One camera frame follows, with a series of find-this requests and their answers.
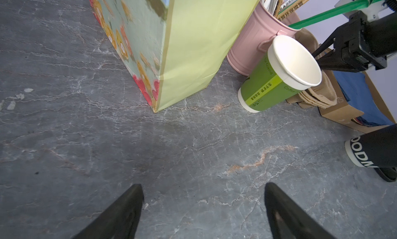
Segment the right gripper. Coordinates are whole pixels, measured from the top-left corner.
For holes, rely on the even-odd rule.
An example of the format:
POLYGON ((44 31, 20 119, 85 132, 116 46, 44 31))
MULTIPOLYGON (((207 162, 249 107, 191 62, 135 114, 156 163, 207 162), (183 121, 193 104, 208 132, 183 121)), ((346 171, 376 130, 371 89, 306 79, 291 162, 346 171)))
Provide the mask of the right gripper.
POLYGON ((358 11, 343 25, 342 36, 331 35, 312 53, 323 70, 360 72, 370 65, 388 66, 388 56, 397 52, 397 14, 368 22, 358 11))

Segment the green paper cup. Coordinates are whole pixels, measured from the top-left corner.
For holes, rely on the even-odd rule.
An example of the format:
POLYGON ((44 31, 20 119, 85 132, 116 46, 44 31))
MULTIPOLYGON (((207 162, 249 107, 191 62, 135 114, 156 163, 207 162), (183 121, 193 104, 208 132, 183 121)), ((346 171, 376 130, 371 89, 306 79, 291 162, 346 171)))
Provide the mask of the green paper cup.
POLYGON ((278 35, 237 95, 246 111, 258 113, 321 81, 322 73, 312 54, 295 39, 278 35))

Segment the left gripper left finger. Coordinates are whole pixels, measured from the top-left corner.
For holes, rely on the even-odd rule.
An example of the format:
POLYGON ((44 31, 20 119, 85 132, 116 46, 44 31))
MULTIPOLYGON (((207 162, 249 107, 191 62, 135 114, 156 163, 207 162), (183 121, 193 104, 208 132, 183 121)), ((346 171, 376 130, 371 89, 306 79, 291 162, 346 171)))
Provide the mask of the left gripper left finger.
POLYGON ((75 239, 134 239, 141 217, 144 193, 133 184, 75 239))

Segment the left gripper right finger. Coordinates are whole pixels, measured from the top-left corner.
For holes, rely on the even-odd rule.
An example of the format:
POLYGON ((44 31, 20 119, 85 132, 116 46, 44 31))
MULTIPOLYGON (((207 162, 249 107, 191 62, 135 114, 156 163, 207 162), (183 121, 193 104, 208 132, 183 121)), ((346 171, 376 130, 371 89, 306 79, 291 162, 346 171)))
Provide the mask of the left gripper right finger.
POLYGON ((334 238, 273 182, 265 185, 264 203, 274 239, 334 238))

